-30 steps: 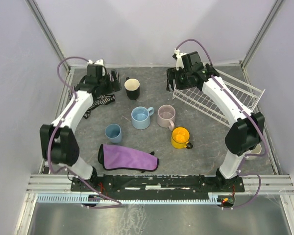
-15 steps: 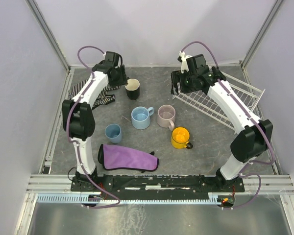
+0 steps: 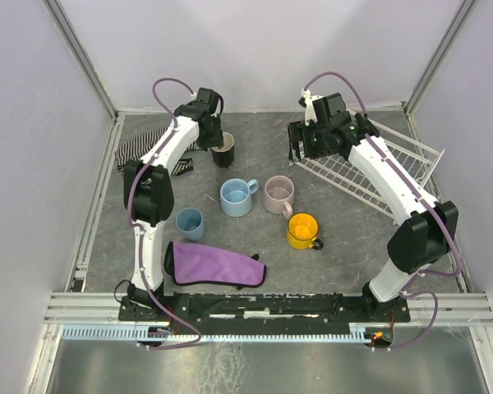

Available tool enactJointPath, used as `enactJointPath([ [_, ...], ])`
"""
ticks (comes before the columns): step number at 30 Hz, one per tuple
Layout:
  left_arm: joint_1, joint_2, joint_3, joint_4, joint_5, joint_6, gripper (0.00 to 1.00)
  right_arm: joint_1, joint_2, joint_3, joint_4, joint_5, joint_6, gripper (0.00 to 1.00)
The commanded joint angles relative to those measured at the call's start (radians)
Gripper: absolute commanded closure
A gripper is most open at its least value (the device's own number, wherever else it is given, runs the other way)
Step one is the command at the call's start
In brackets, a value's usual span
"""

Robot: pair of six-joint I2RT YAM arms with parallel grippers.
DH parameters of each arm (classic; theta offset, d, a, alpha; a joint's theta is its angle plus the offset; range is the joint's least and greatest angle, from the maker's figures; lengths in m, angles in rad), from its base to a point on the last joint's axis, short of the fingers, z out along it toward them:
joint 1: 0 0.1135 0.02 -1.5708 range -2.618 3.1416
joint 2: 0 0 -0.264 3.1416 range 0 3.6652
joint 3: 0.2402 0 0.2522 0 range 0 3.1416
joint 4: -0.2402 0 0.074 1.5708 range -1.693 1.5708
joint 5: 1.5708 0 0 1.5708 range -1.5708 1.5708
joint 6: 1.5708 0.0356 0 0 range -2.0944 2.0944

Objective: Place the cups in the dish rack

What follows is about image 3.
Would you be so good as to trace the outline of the black cup white interior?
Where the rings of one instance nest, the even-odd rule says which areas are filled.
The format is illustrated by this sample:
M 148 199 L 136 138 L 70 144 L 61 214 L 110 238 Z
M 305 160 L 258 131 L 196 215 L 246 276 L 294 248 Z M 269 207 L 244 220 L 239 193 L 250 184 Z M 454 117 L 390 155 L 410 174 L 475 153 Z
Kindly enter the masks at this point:
M 221 168 L 229 168 L 235 157 L 235 139 L 228 133 L 223 133 L 223 145 L 219 147 L 213 147 L 211 149 L 212 158 L 214 163 Z

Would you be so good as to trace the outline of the white wire dish rack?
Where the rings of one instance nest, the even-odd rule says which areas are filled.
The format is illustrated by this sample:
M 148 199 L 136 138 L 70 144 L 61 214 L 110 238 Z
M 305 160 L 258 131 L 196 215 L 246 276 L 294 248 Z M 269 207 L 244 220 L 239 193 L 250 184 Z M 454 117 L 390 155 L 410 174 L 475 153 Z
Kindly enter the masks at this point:
M 420 186 L 389 151 L 379 130 L 360 112 L 337 111 L 317 115 L 316 124 L 329 146 L 360 172 L 389 206 L 396 223 L 409 227 L 445 227 L 449 223 L 444 204 Z

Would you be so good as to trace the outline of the pink mug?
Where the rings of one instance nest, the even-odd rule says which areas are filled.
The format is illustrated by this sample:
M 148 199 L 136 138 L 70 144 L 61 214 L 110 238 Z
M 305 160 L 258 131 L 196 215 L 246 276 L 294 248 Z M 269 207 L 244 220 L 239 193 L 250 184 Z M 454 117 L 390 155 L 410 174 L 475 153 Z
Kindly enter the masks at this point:
M 272 176 L 264 186 L 263 206 L 273 214 L 283 215 L 287 220 L 293 215 L 295 186 L 286 176 Z

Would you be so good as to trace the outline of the light blue mug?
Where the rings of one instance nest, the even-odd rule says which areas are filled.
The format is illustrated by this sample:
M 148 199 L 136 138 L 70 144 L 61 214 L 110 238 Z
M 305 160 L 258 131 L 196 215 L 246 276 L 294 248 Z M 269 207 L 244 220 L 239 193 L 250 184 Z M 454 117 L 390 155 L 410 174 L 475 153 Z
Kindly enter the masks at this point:
M 247 215 L 252 208 L 252 195 L 259 189 L 256 179 L 244 181 L 233 178 L 225 181 L 220 188 L 219 198 L 222 210 L 232 218 Z

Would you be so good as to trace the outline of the yellow mug black handle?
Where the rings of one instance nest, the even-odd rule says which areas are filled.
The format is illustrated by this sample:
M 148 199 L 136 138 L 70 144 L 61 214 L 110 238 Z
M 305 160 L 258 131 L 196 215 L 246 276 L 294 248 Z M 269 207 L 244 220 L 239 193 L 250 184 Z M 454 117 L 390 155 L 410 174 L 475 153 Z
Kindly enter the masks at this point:
M 288 220 L 287 241 L 295 250 L 322 250 L 324 242 L 318 233 L 319 224 L 309 213 L 296 213 Z

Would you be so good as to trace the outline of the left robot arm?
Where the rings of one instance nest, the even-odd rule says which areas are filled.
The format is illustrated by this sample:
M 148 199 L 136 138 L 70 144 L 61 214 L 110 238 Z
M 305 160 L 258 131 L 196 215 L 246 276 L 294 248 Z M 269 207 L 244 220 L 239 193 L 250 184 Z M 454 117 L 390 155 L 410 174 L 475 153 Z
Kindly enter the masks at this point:
M 219 93 L 198 89 L 192 101 L 175 109 L 159 141 L 124 166 L 124 206 L 135 237 L 135 266 L 127 298 L 135 304 L 154 308 L 150 295 L 159 298 L 162 294 L 160 257 L 164 225 L 174 207 L 173 169 L 191 144 L 202 149 L 223 145 L 222 111 Z

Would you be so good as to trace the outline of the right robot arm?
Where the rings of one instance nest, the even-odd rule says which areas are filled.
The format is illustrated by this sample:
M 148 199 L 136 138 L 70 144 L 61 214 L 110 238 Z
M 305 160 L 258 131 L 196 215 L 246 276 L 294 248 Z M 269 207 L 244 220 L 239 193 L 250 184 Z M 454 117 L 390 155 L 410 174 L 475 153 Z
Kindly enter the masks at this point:
M 371 183 L 399 226 L 387 244 L 385 266 L 362 289 L 363 309 L 375 314 L 406 295 L 414 279 L 430 274 L 440 258 L 458 255 L 458 209 L 416 183 L 367 114 L 350 113 L 341 94 L 320 96 L 304 89 L 299 103 L 305 116 L 288 125 L 290 159 L 342 157 Z

